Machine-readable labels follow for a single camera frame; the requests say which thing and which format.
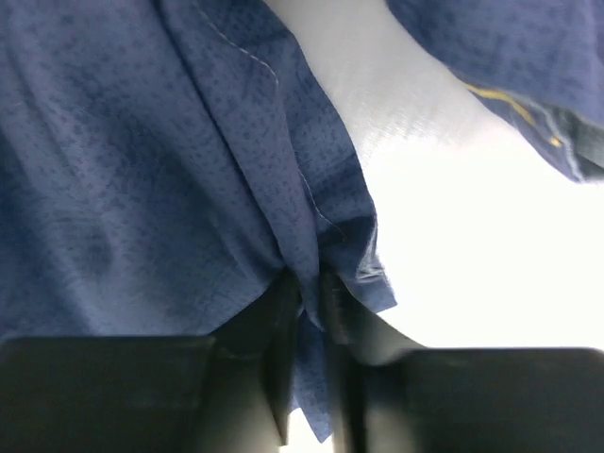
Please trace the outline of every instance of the blue fabric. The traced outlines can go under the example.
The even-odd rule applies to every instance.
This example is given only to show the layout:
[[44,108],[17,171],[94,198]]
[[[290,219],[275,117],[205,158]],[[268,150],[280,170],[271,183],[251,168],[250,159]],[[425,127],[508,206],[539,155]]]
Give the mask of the blue fabric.
[[[601,137],[577,137],[558,112],[604,126],[604,1],[602,0],[388,0],[396,19],[433,57],[479,87],[509,93],[531,113],[527,124],[509,105],[483,100],[525,135],[569,178],[602,178],[584,158],[604,155]],[[558,137],[559,143],[551,139]],[[580,148],[595,146],[582,153]]]
[[319,261],[394,300],[351,141],[260,0],[0,1],[0,339],[203,334],[287,266],[328,434]]

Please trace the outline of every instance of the dotted fabric texture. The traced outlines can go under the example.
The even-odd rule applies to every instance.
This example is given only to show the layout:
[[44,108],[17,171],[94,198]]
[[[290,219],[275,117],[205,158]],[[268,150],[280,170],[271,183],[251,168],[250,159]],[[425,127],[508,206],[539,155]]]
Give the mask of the dotted fabric texture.
[[[510,105],[481,98],[557,170],[579,182],[604,176],[594,165],[604,157],[602,0],[388,0],[388,5],[456,76],[509,92],[532,110],[535,124],[528,125]],[[576,124],[560,120],[559,111],[570,112]],[[562,139],[557,146],[550,140],[556,136]]]
[[328,434],[319,262],[394,304],[355,150],[260,0],[0,1],[0,339],[212,331],[287,266]]

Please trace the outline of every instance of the white fabric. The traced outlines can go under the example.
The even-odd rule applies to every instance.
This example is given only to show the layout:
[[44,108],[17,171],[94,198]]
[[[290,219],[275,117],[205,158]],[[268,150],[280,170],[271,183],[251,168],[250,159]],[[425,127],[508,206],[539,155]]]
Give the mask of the white fabric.
[[266,2],[357,147],[398,302],[384,319],[429,346],[604,347],[604,189],[549,168],[383,0]]

